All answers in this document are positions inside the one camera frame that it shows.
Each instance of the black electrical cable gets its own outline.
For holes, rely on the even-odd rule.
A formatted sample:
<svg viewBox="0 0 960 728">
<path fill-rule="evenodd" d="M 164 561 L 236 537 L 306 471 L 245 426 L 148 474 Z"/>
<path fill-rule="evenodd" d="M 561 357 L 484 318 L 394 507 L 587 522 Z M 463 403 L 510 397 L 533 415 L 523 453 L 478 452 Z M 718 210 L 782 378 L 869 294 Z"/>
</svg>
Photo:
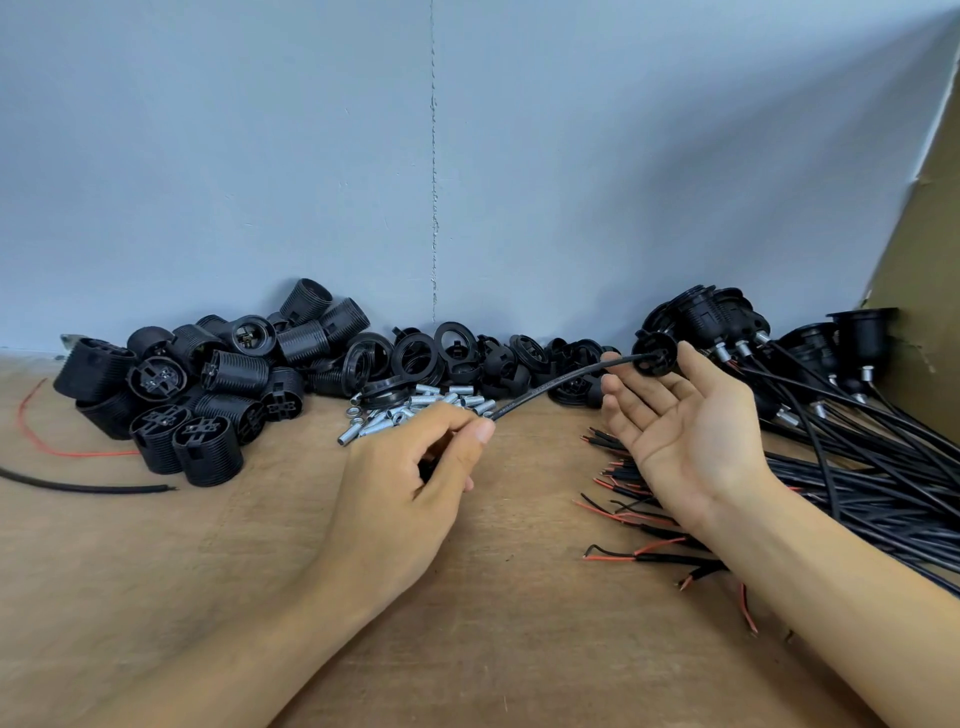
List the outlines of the black electrical cable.
<svg viewBox="0 0 960 728">
<path fill-rule="evenodd" d="M 755 357 L 751 357 L 754 360 L 754 363 L 762 370 L 767 371 L 767 368 Z M 830 472 L 830 464 L 827 461 L 827 454 L 824 452 L 823 446 L 820 444 L 820 438 L 817 436 L 816 427 L 813 426 L 813 423 L 806 416 L 804 407 L 800 404 L 793 393 L 786 387 L 781 387 L 782 393 L 786 395 L 790 407 L 797 413 L 797 417 L 800 418 L 801 424 L 806 430 L 806 434 L 810 438 L 810 445 L 813 447 L 813 451 L 817 456 L 817 462 L 820 463 L 820 470 L 824 476 L 824 485 L 827 486 L 827 494 L 830 501 L 830 517 L 835 521 L 840 522 L 840 497 L 837 495 L 836 483 L 833 481 L 833 474 Z"/>
<path fill-rule="evenodd" d="M 828 411 L 830 414 L 834 415 L 837 419 L 842 420 L 847 426 L 857 427 L 856 423 L 850 418 L 846 417 L 843 413 L 836 410 L 835 407 L 829 407 Z M 908 447 L 913 449 L 922 455 L 926 460 L 930 462 L 937 470 L 947 476 L 947 479 L 953 484 L 953 486 L 960 490 L 960 477 L 957 476 L 957 473 L 952 471 L 947 467 L 936 455 L 929 449 L 917 443 L 912 437 L 899 429 L 896 425 L 884 425 L 887 429 L 897 435 Z M 884 447 L 889 448 L 890 445 L 884 443 Z"/>
<path fill-rule="evenodd" d="M 896 480 L 900 485 L 902 485 L 905 488 L 910 488 L 911 490 L 914 490 L 917 493 L 920 493 L 925 498 L 927 498 L 931 503 L 934 503 L 935 505 L 939 506 L 945 512 L 951 514 L 955 519 L 957 519 L 958 522 L 960 522 L 960 511 L 956 510 L 950 505 L 947 505 L 940 498 L 934 496 L 932 493 L 930 493 L 930 490 L 928 488 L 924 488 L 918 485 L 917 483 L 913 482 L 913 480 L 911 480 L 910 478 L 906 477 L 903 473 L 901 473 L 899 469 L 894 468 L 891 465 L 886 465 L 886 466 L 881 465 L 880 460 L 874 457 L 867 450 L 861 448 L 860 446 L 854 445 L 853 443 L 850 443 L 849 440 L 845 440 L 845 438 L 842 435 L 838 434 L 837 431 L 831 425 L 827 425 L 826 423 L 822 423 L 822 422 L 818 423 L 817 425 L 827 433 L 831 434 L 834 438 L 836 438 L 840 442 L 846 442 L 847 444 L 849 444 L 851 448 L 855 449 L 857 452 L 861 454 L 862 457 L 866 458 L 867 461 L 871 463 L 871 465 L 874 465 L 877 468 L 882 468 L 886 473 L 890 475 L 890 477 Z"/>
<path fill-rule="evenodd" d="M 64 491 L 67 493 L 93 493 L 102 496 L 133 496 L 141 493 L 165 493 L 176 491 L 172 485 L 157 483 L 156 485 L 80 485 L 79 483 L 58 483 L 54 480 L 16 473 L 0 467 L 0 477 L 5 477 L 15 483 L 33 485 L 36 488 L 45 488 L 49 491 Z"/>
<path fill-rule="evenodd" d="M 505 404 L 504 406 L 500 407 L 498 410 L 493 412 L 493 414 L 490 415 L 490 419 L 494 421 L 499 420 L 505 414 L 507 414 L 508 412 L 513 412 L 522 404 L 526 404 L 528 401 L 536 397 L 539 397 L 544 392 L 548 392 L 551 389 L 555 389 L 556 387 L 559 387 L 561 384 L 566 384 L 567 382 L 573 379 L 576 379 L 578 376 L 593 374 L 594 372 L 599 372 L 602 369 L 619 366 L 620 364 L 632 364 L 638 361 L 651 361 L 651 360 L 655 360 L 656 358 L 657 356 L 655 354 L 635 353 L 635 354 L 628 354 L 626 356 L 621 356 L 618 359 L 610 359 L 608 361 L 598 361 L 595 364 L 587 364 L 586 367 L 581 367 L 580 369 L 575 369 L 572 372 L 567 372 L 565 375 L 560 375 L 555 379 L 551 379 L 546 384 L 542 384 L 536 389 L 531 389 L 525 395 L 520 395 L 509 404 Z"/>
<path fill-rule="evenodd" d="M 793 362 L 794 364 L 796 364 L 798 367 L 800 367 L 801 369 L 803 369 L 803 370 L 804 370 L 805 372 L 807 372 L 809 375 L 813 376 L 813 378 L 817 379 L 817 380 L 818 380 L 819 382 L 821 382 L 822 384 L 825 384 L 827 387 L 830 387 L 830 388 L 832 388 L 832 389 L 835 389 L 837 392 L 839 392 L 840 394 L 842 394 L 842 395 L 844 395 L 844 396 L 847 395 L 847 393 L 844 392 L 844 391 L 840 388 L 840 386 L 839 386 L 838 384 L 834 384 L 832 381 L 830 381 L 830 380 L 827 379 L 825 376 L 823 376 L 822 374 L 820 374 L 820 372 L 818 372 L 817 370 L 815 370 L 813 367 L 811 367 L 811 366 L 810 366 L 809 364 L 807 364 L 805 361 L 801 360 L 798 356 L 794 356 L 794 354 L 793 354 L 790 350 L 785 349 L 785 348 L 782 347 L 780 344 L 778 344 L 776 341 L 768 341 L 768 342 L 766 343 L 766 346 L 770 347 L 770 348 L 773 349 L 775 352 L 778 352 L 778 353 L 782 354 L 783 356 L 786 356 L 788 359 L 790 359 L 790 361 L 792 361 L 792 362 Z"/>
<path fill-rule="evenodd" d="M 828 392 L 827 390 L 820 389 L 819 387 L 812 387 L 809 384 L 803 384 L 802 382 L 796 381 L 795 379 L 790 379 L 786 376 L 778 376 L 775 374 L 771 374 L 769 372 L 762 372 L 758 369 L 751 369 L 749 367 L 741 367 L 740 371 L 751 372 L 757 376 L 762 376 L 765 379 L 770 379 L 771 381 L 777 381 L 780 383 L 789 384 L 794 387 L 800 387 L 801 389 L 805 389 L 808 392 L 813 392 L 814 394 L 818 394 L 821 397 L 825 397 L 834 401 L 839 401 L 839 402 L 843 402 L 844 404 L 848 404 L 852 407 L 855 407 L 856 409 L 859 409 L 862 412 L 865 412 L 871 415 L 872 417 L 882 417 L 885 420 L 891 420 L 893 422 L 896 422 L 898 425 L 902 427 L 906 427 L 908 430 L 913 430 L 917 436 L 923 438 L 927 442 L 929 442 L 931 439 L 935 440 L 936 441 L 935 444 L 938 447 L 951 451 L 953 453 L 952 456 L 954 458 L 960 459 L 960 446 L 957 446 L 955 443 L 952 443 L 947 438 L 941 435 L 938 435 L 936 432 L 933 432 L 926 426 L 915 425 L 914 423 L 908 422 L 902 417 L 898 417 L 897 415 L 894 415 L 890 412 L 886 412 L 882 409 L 877 409 L 876 407 L 872 407 L 869 404 L 864 404 L 863 402 L 857 401 L 851 397 L 844 397 L 844 396 L 835 394 L 833 392 Z"/>
</svg>

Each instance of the pile of lamp sockets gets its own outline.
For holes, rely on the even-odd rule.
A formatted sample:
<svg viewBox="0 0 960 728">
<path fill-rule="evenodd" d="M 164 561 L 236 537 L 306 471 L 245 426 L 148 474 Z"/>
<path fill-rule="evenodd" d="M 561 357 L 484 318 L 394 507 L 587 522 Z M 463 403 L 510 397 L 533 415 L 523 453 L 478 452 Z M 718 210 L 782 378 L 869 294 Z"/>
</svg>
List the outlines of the pile of lamp sockets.
<svg viewBox="0 0 960 728">
<path fill-rule="evenodd" d="M 434 401 L 478 415 L 557 376 L 599 363 L 611 347 L 592 339 L 546 346 L 515 334 L 501 343 L 463 324 L 431 335 L 369 330 L 351 298 L 299 279 L 278 311 L 234 321 L 203 316 L 172 330 L 146 326 L 127 346 L 78 340 L 54 389 L 113 440 L 133 440 L 152 473 L 183 473 L 193 485 L 219 485 L 243 467 L 241 448 L 268 422 L 293 420 L 304 396 L 350 401 L 341 445 L 400 425 Z M 571 377 L 548 396 L 598 408 L 596 375 Z"/>
<path fill-rule="evenodd" d="M 464 407 L 481 417 L 489 417 L 496 408 L 496 400 L 488 400 L 483 395 L 476 394 L 476 389 L 472 386 L 451 384 L 444 393 L 440 387 L 417 384 L 414 391 L 416 394 L 390 409 L 364 410 L 360 407 L 360 398 L 353 397 L 346 412 L 350 417 L 350 427 L 337 438 L 337 442 L 340 445 L 348 445 L 358 437 L 373 435 L 390 427 L 402 425 L 418 412 L 438 401 L 445 401 L 455 407 Z"/>
</svg>

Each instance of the red wire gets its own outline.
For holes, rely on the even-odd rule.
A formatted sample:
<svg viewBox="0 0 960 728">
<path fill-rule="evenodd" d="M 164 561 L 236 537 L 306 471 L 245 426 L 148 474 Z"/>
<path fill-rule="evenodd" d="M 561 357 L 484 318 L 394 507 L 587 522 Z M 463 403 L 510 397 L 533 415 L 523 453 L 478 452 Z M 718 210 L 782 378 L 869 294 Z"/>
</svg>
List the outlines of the red wire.
<svg viewBox="0 0 960 728">
<path fill-rule="evenodd" d="M 742 581 L 740 582 L 740 612 L 743 613 L 743 618 L 747 621 L 747 626 L 750 627 L 750 631 L 754 635 L 760 634 L 760 630 L 756 628 L 756 622 L 754 618 L 750 616 L 750 610 L 747 608 L 747 585 Z"/>
<path fill-rule="evenodd" d="M 579 505 L 581 508 L 586 508 L 588 511 L 592 511 L 593 513 L 599 513 L 601 516 L 606 516 L 607 518 L 613 519 L 614 521 L 620 521 L 621 523 L 627 523 L 628 525 L 634 525 L 634 522 L 633 522 L 633 521 L 627 521 L 625 518 L 623 518 L 623 517 L 621 517 L 621 516 L 616 516 L 616 515 L 614 515 L 613 513 L 607 513 L 606 511 L 597 510 L 596 508 L 593 508 L 593 507 L 591 507 L 591 506 L 588 506 L 586 503 L 581 503 L 579 500 L 574 500 L 574 501 L 572 501 L 572 502 L 573 502 L 574 505 Z M 642 520 L 644 520 L 644 521 L 652 521 L 652 522 L 654 522 L 654 523 L 662 523 L 663 525 L 676 526 L 676 524 L 673 523 L 672 521 L 668 521 L 668 520 L 666 520 L 666 519 L 658 519 L 658 518 L 655 518 L 654 516 L 644 516 L 644 515 L 642 515 L 642 514 L 640 514 L 640 513 L 631 513 L 630 515 L 631 515 L 632 518 L 635 518 L 635 519 L 642 519 Z"/>
<path fill-rule="evenodd" d="M 634 551 L 634 556 L 639 556 L 641 553 L 649 553 L 655 548 L 660 548 L 661 546 L 669 546 L 670 544 L 679 544 L 683 541 L 686 541 L 686 536 L 681 536 L 679 539 L 667 539 L 666 541 L 654 541 L 652 544 L 648 544 L 643 548 L 638 548 Z"/>
<path fill-rule="evenodd" d="M 48 455 L 56 455 L 57 457 L 113 457 L 116 455 L 139 455 L 138 450 L 125 450 L 123 452 L 61 452 L 51 448 L 45 442 L 43 442 L 39 436 L 30 429 L 30 426 L 27 425 L 27 404 L 31 399 L 34 398 L 37 390 L 43 386 L 43 382 L 47 380 L 45 376 L 39 382 L 36 383 L 36 386 L 30 390 L 30 394 L 23 398 L 19 406 L 16 408 L 16 426 L 19 427 L 20 431 L 26 435 L 27 439 L 30 440 L 34 447 L 36 447 L 41 452 L 45 452 Z"/>
</svg>

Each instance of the wooden surface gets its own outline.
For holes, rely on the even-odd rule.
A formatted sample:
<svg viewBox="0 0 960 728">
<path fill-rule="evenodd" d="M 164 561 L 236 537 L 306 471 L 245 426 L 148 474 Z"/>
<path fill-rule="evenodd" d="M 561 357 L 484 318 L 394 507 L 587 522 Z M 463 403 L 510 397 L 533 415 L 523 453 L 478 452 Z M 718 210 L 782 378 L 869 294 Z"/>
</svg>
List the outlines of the wooden surface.
<svg viewBox="0 0 960 728">
<path fill-rule="evenodd" d="M 39 376 L 0 367 L 0 464 L 75 482 L 162 480 L 137 457 L 38 453 L 14 413 Z M 174 476 L 175 493 L 111 497 L 0 480 L 0 725 L 67 724 L 293 578 L 336 497 L 344 408 L 311 398 L 216 488 Z M 49 382 L 28 418 L 62 449 L 129 446 Z M 685 567 L 581 559 L 593 542 L 646 538 L 571 503 L 609 494 L 590 482 L 609 457 L 578 439 L 597 422 L 546 398 L 505 417 L 433 568 L 276 725 L 879 725 L 803 641 L 783 642 L 757 600 L 760 636 L 749 636 L 731 575 L 680 593 Z"/>
</svg>

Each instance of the cardboard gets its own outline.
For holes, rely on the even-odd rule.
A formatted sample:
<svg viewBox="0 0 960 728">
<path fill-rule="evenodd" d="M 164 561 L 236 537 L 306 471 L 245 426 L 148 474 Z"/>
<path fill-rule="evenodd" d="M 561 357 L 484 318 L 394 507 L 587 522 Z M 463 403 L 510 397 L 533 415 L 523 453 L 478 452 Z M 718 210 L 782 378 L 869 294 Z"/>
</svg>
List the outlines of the cardboard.
<svg viewBox="0 0 960 728">
<path fill-rule="evenodd" d="M 957 77 L 940 126 L 865 306 L 896 306 L 894 361 L 880 388 L 897 405 L 960 440 L 960 96 Z"/>
</svg>

